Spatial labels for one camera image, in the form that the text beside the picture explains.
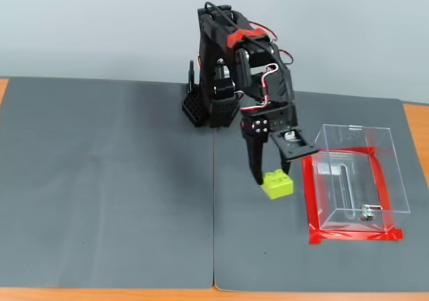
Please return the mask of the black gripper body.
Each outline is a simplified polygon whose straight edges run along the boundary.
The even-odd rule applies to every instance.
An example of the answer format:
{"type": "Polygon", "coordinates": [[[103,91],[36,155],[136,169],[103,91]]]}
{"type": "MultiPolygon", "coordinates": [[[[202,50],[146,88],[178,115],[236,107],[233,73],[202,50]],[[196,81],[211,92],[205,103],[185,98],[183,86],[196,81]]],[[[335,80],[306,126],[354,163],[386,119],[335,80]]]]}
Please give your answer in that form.
{"type": "Polygon", "coordinates": [[[265,108],[242,112],[241,127],[249,132],[274,132],[296,128],[294,105],[269,104],[265,108]]]}

